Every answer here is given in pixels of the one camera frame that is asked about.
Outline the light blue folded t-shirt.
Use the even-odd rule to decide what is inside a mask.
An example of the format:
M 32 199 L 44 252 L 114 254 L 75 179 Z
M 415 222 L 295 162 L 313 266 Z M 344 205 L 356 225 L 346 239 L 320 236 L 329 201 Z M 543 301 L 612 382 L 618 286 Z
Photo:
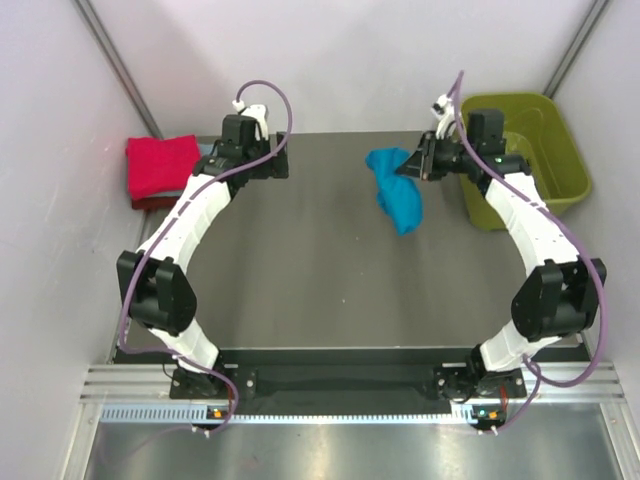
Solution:
M 193 169 L 195 165 L 201 160 L 201 158 L 204 157 L 205 155 L 210 155 L 213 152 L 214 142 L 207 142 L 207 143 L 197 142 L 197 147 L 198 147 L 198 156 L 195 158 L 195 162 L 193 163 L 190 172 L 187 174 L 187 178 L 189 178 L 189 176 L 193 173 Z M 182 186 L 177 190 L 169 190 L 165 193 L 161 193 L 161 196 L 179 197 L 184 192 L 184 189 L 185 189 L 185 186 Z

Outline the left aluminium corner post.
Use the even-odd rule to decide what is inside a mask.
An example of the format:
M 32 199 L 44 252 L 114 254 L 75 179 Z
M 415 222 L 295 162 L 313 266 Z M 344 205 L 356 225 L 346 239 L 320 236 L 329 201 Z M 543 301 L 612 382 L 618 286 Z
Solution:
M 124 94 L 130 101 L 139 120 L 146 128 L 147 133 L 154 138 L 163 138 L 164 135 L 161 128 L 143 98 L 140 89 L 122 59 L 93 2 L 89 0 L 72 0 L 71 3 L 79 13 L 91 36 L 94 38 L 99 50 L 104 55 Z

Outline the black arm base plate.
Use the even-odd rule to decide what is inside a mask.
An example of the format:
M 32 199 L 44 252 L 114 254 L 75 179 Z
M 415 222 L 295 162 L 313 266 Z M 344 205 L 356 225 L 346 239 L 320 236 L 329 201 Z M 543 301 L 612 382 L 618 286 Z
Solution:
M 522 399 L 526 387 L 519 369 L 478 374 L 463 365 L 429 364 L 242 364 L 220 372 L 247 400 L 277 393 L 403 393 L 427 400 L 462 402 L 472 398 Z

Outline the right aluminium corner post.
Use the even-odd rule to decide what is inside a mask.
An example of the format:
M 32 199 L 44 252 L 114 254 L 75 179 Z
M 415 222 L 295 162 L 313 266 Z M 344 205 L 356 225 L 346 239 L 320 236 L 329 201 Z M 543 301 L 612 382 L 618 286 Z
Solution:
M 589 2 L 586 13 L 577 30 L 571 36 L 559 62 L 542 90 L 543 96 L 550 99 L 556 96 L 612 4 L 612 0 L 593 0 Z

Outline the green plastic basket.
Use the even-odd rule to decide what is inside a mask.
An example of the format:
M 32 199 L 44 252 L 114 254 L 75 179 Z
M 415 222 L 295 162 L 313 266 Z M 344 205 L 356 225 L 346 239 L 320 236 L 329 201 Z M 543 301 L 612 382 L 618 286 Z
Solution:
M 537 190 L 557 217 L 583 201 L 592 189 L 591 176 L 557 105 L 531 92 L 469 96 L 461 115 L 481 108 L 504 113 L 506 151 L 521 154 L 532 168 Z

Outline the dark red folded t-shirt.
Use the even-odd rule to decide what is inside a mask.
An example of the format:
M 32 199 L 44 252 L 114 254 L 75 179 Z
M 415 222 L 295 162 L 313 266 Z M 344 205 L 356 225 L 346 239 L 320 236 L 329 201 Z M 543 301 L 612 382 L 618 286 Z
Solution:
M 131 208 L 138 211 L 155 211 L 159 209 L 172 208 L 177 203 L 177 196 L 156 196 L 141 199 L 132 199 Z

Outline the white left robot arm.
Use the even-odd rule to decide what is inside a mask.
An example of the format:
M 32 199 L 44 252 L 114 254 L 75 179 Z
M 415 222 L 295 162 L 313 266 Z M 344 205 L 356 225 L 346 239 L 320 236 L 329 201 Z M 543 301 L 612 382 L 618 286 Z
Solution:
M 241 108 L 222 122 L 222 135 L 195 164 L 186 187 L 161 226 L 116 270 L 125 318 L 156 336 L 205 396 L 226 387 L 216 366 L 220 351 L 196 319 L 197 298 L 187 279 L 190 260 L 215 218 L 251 180 L 286 179 L 286 135 L 269 134 L 267 108 Z

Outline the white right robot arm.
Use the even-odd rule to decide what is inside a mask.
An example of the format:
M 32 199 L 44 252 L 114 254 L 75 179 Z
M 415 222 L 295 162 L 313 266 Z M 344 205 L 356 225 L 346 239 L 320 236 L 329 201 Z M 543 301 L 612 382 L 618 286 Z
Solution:
M 472 351 L 469 388 L 487 396 L 524 357 L 589 329 L 600 305 L 606 268 L 581 254 L 540 197 L 528 161 L 506 149 L 504 114 L 476 109 L 457 127 L 450 102 L 433 104 L 437 120 L 397 173 L 423 181 L 466 176 L 504 223 L 524 265 L 526 279 L 510 307 L 509 322 Z

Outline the aluminium corner post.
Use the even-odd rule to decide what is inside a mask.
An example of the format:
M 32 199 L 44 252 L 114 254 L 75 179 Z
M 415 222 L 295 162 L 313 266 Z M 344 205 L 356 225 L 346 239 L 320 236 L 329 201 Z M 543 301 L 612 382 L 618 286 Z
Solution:
M 577 30 L 571 36 L 559 62 L 542 90 L 543 96 L 550 99 L 556 96 L 612 4 L 612 0 L 593 0 L 589 2 L 586 13 Z
M 130 101 L 139 120 L 146 128 L 147 133 L 154 138 L 163 138 L 164 135 L 161 128 L 143 98 L 140 89 L 122 59 L 93 2 L 89 0 L 72 0 L 71 3 L 79 13 L 91 36 L 94 38 L 99 50 L 104 55 L 124 94 Z

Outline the aluminium frame rail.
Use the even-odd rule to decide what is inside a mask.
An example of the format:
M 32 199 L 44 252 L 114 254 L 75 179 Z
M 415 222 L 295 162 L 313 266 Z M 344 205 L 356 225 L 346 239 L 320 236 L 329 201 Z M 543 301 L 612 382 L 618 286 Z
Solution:
M 317 399 L 322 395 L 344 401 L 353 394 L 365 402 L 377 395 L 393 394 L 418 401 L 518 402 L 528 394 L 547 403 L 601 403 L 624 400 L 613 366 L 603 364 L 589 379 L 565 388 L 562 383 L 582 366 L 577 362 L 546 364 L 557 384 L 538 383 L 526 368 L 513 373 L 472 377 L 461 363 L 431 365 L 425 362 L 382 364 L 249 363 L 231 364 L 225 372 L 232 384 L 205 375 L 185 372 L 173 365 L 125 364 L 90 368 L 80 398 L 86 402 L 135 402 L 152 400 L 224 400 L 234 392 L 243 402 L 293 394 Z

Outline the turquoise t-shirt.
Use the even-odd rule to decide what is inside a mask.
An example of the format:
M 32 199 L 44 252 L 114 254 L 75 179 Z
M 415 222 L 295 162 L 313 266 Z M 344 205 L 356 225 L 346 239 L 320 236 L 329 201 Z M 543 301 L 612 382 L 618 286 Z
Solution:
M 422 196 L 415 182 L 396 172 L 409 159 L 402 148 L 374 149 L 365 158 L 377 186 L 376 201 L 399 236 L 412 233 L 423 220 Z

